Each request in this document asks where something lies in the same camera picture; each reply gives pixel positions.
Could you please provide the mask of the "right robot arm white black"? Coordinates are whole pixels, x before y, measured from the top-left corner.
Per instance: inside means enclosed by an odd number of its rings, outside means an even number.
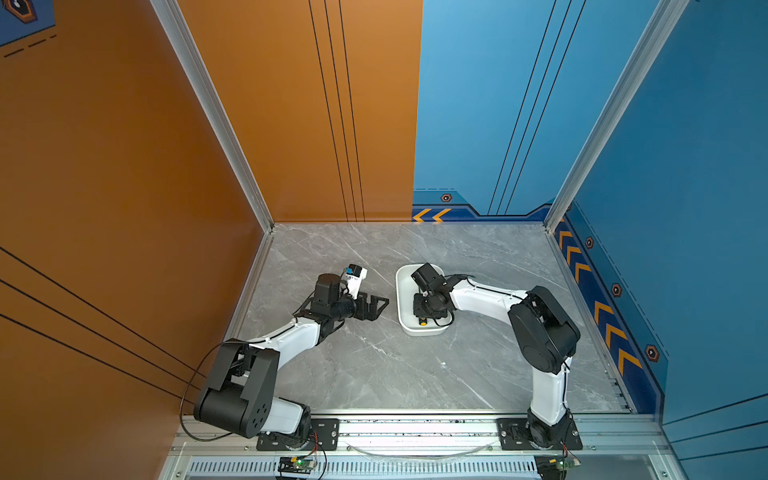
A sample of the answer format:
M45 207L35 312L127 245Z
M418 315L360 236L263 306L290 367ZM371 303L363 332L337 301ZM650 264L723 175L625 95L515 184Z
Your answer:
M398 316L410 335L438 335L457 311L481 314L511 326L532 368L532 399L522 425L503 425L504 440L534 449L583 448L567 386L581 333L554 295L543 286L508 290L478 283L467 274L445 276L429 264L408 265L397 273Z

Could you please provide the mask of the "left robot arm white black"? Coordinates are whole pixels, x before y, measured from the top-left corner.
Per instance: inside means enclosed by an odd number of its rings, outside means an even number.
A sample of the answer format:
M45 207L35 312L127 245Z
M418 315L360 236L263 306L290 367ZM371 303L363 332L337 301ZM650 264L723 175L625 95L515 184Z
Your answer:
M277 376L289 361L320 345L348 319L378 319L389 299L362 292L366 276L367 270L355 264L341 275L321 274L287 325L261 338L229 339L214 348L216 357L193 417L230 435L273 437L290 449L311 442L311 408L277 397Z

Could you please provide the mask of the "white plastic bin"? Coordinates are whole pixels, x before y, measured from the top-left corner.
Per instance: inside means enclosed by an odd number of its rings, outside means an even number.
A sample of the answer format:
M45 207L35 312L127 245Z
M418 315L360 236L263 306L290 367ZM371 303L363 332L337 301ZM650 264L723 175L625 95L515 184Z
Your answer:
M420 326L413 314L413 296L417 292L417 285L412 280L411 275L423 264L405 265L396 272L398 321L406 334L415 337L440 335L449 327L437 327L432 321L427 326ZM440 267L434 267L440 274L446 277Z

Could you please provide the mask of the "left green circuit board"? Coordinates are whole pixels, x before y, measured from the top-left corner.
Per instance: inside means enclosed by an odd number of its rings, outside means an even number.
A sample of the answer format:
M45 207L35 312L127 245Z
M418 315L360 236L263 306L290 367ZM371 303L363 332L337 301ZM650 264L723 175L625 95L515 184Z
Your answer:
M319 463L314 457L283 456L277 463L277 479L310 479L315 473L320 471Z

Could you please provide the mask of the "green circuit board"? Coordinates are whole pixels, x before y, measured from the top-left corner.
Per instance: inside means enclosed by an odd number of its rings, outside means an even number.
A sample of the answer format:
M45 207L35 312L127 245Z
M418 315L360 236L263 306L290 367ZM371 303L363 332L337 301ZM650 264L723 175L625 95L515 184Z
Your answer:
M566 480L571 470L582 465L581 460L573 456L537 456L534 460L542 480Z
M283 456L277 463L277 479L310 479L315 473L320 471L319 463L314 457Z

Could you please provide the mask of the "right green circuit board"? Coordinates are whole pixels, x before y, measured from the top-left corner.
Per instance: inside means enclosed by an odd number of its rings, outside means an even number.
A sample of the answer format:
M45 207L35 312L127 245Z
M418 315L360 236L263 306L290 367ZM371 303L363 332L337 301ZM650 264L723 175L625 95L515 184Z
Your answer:
M542 480L566 480L571 470L582 465L581 460L573 456L537 456L534 460Z

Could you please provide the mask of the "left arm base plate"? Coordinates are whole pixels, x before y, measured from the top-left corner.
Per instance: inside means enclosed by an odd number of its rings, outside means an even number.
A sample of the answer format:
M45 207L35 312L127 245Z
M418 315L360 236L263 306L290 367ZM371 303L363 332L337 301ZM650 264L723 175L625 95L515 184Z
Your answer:
M340 420L338 418L311 418L292 434L261 433L257 436L257 450L264 452L321 452L335 451L338 446Z

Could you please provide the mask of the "aluminium front rail frame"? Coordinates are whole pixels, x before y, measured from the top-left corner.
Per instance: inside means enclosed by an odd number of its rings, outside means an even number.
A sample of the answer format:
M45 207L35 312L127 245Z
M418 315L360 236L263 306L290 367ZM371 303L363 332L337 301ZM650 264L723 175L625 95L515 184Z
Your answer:
M277 479L280 457L309 456L320 473L310 479L541 479L537 456L573 456L580 468L567 479L684 479L680 462L649 415L578 414L579 451L506 451L495 411L330 411L338 418L335 451L258 451L258 439L221 438L218 430L186 419L174 439L163 479Z

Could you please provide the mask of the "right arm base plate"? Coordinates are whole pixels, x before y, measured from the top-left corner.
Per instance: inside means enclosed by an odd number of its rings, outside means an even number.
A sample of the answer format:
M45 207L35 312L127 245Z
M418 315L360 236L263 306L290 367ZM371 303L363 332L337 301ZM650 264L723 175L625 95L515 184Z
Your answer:
M553 426L535 416L496 420L501 447L506 451L583 449L580 432L572 413L567 412Z

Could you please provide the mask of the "left aluminium corner post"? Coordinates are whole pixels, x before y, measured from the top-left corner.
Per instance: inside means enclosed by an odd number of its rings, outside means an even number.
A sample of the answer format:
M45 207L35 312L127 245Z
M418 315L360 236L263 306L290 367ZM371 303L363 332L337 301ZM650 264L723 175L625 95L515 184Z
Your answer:
M160 24L261 229L275 222L177 1L151 0Z

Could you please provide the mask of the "aluminium corner post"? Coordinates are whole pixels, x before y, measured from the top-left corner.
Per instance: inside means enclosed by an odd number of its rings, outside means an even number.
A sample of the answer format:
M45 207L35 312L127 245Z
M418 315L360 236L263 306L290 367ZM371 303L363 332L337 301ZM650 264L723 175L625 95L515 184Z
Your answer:
M555 231L689 4L659 1L568 172L543 226Z
M151 0L160 24L261 229L275 222L177 1Z

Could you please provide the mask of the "right aluminium corner post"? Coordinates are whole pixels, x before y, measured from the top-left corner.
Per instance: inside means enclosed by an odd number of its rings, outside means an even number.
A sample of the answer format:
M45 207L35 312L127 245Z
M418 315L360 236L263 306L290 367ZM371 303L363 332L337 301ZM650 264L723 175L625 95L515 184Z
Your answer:
M543 226L555 231L689 4L659 1L568 172Z

